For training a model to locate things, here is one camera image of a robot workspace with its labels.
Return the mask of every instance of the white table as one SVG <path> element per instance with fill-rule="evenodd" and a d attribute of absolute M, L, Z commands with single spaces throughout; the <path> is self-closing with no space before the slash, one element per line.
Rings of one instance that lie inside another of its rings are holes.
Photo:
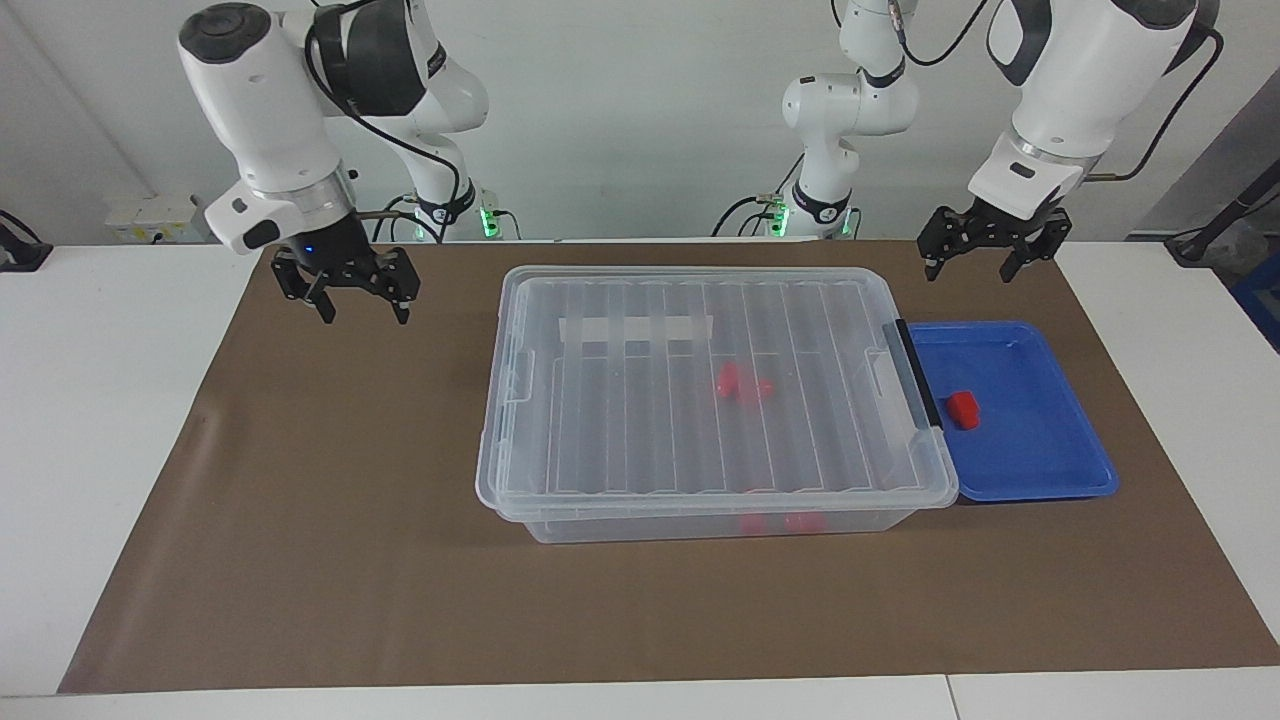
<path fill-rule="evenodd" d="M 1280 356 L 1156 245 L 1059 261 L 1272 634 Z M 52 693 L 239 300 L 220 247 L 59 249 L 0 275 L 0 694 Z M 1187 368 L 1196 368 L 1189 373 Z M 1280 717 L 1280 670 L 12 698 L 0 717 Z"/>

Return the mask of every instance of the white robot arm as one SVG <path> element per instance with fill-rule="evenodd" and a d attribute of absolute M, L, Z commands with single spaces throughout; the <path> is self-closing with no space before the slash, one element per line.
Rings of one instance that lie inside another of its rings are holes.
<path fill-rule="evenodd" d="M 1071 228 L 1062 197 L 1161 76 L 1216 36 L 1216 0 L 1002 0 L 987 47 L 1023 99 L 969 182 L 973 206 L 938 208 L 920 233 L 925 277 L 977 247 L 1012 250 L 1005 282 L 1051 259 Z"/>
<path fill-rule="evenodd" d="M 315 306 L 326 323 L 335 314 L 326 287 L 381 296 L 403 323 L 420 283 L 402 250 L 369 246 L 325 117 L 348 115 L 396 149 L 429 234 L 490 234 L 481 191 L 440 135 L 479 127 L 488 96 L 448 59 L 421 0 L 283 14 L 223 3 L 192 15 L 178 44 L 196 97 L 239 168 L 239 182 L 206 211 L 210 228 L 237 252 L 283 242 L 271 266 L 285 297 Z"/>
<path fill-rule="evenodd" d="M 902 1 L 904 22 L 914 10 L 915 0 Z M 849 136 L 902 132 L 920 102 L 915 82 L 905 74 L 888 0 L 849 0 L 840 46 L 858 65 L 856 73 L 803 77 L 782 99 L 782 115 L 804 142 L 800 176 L 783 188 L 785 234 L 838 232 L 858 170 L 858 150 Z"/>

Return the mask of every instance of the green led light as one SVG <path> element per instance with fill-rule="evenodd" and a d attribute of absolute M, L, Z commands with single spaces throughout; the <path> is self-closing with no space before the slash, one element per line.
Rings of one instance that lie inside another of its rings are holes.
<path fill-rule="evenodd" d="M 786 205 L 780 205 L 773 213 L 773 225 L 769 228 L 773 237 L 783 237 L 787 234 L 787 220 L 791 219 L 791 209 Z"/>
<path fill-rule="evenodd" d="M 488 208 L 480 209 L 480 223 L 484 225 L 485 237 L 495 237 L 498 234 L 498 222 L 493 217 L 493 213 Z"/>

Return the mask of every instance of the wall socket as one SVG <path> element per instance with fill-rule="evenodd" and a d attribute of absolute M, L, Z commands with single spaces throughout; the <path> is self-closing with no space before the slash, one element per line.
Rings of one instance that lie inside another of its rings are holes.
<path fill-rule="evenodd" d="M 110 201 L 106 227 L 131 245 L 207 245 L 216 242 L 195 196 L 160 195 Z"/>

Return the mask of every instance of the clear plastic container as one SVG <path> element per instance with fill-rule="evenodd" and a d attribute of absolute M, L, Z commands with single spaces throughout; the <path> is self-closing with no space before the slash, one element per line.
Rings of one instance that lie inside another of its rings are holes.
<path fill-rule="evenodd" d="M 550 543 L 884 530 L 951 505 L 897 320 L 859 268 L 517 268 L 476 493 Z"/>

